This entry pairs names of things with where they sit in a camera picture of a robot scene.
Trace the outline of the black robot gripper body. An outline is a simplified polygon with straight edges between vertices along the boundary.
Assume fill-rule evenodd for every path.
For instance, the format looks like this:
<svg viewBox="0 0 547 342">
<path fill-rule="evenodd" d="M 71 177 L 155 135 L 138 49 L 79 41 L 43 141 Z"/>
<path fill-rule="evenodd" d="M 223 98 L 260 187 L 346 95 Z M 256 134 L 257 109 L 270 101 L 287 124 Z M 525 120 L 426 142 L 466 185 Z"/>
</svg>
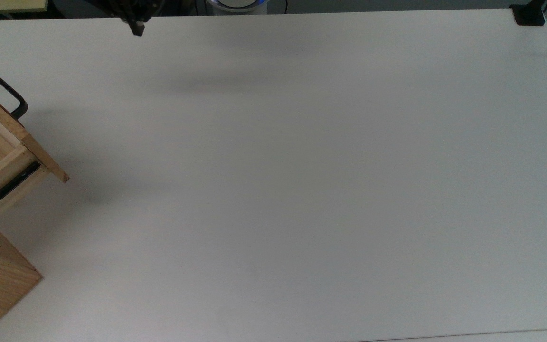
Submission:
<svg viewBox="0 0 547 342">
<path fill-rule="evenodd" d="M 149 21 L 161 8 L 160 0 L 108 0 L 108 6 L 118 17 Z"/>
</svg>

